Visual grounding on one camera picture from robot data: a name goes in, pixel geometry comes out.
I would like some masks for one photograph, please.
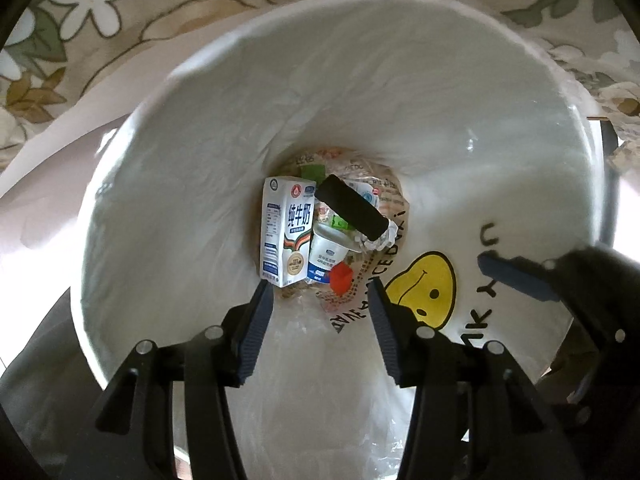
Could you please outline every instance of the white trash bag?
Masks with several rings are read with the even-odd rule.
[[[404,246],[371,269],[392,300],[454,342],[501,340],[538,378],[570,315],[492,283],[476,257],[542,261],[596,238],[602,150],[579,88],[451,0],[305,0],[219,38],[121,127],[85,196],[72,310],[98,382],[141,339],[188,340],[249,300],[265,177],[332,146],[391,168],[410,204]],[[397,473],[413,393],[354,308],[275,305],[254,375],[228,391],[249,478]]]

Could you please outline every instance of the yogurt cup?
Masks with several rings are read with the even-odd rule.
[[[306,276],[316,282],[329,283],[329,271],[343,261],[349,251],[362,252],[348,234],[325,224],[315,225]]]

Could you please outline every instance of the floral fabric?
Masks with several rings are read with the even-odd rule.
[[[31,137],[158,41],[297,0],[32,0],[0,50],[0,171]],[[640,44],[612,0],[461,0],[545,48],[629,142],[640,166]]]

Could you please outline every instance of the milk carton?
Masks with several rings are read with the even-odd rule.
[[[306,278],[316,183],[272,176],[262,190],[260,276],[276,286]]]

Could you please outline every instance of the smiley face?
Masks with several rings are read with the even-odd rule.
[[[418,321],[442,328],[456,303],[456,275],[447,257],[431,251],[386,285],[391,303],[410,308]]]

